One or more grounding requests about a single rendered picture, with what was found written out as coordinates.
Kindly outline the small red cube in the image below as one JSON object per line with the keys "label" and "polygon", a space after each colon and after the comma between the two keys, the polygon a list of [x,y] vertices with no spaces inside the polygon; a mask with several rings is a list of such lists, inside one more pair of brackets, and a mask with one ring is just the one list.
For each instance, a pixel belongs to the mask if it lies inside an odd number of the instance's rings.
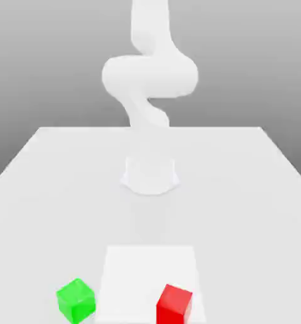
{"label": "small red cube", "polygon": [[167,284],[156,305],[156,324],[187,324],[193,293]]}

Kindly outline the small green cube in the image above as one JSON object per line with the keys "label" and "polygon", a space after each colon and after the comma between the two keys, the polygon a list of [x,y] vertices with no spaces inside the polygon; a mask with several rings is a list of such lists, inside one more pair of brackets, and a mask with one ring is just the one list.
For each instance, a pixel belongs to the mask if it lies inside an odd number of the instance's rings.
{"label": "small green cube", "polygon": [[79,324],[96,311],[95,293],[76,278],[56,291],[58,308],[70,324]]}

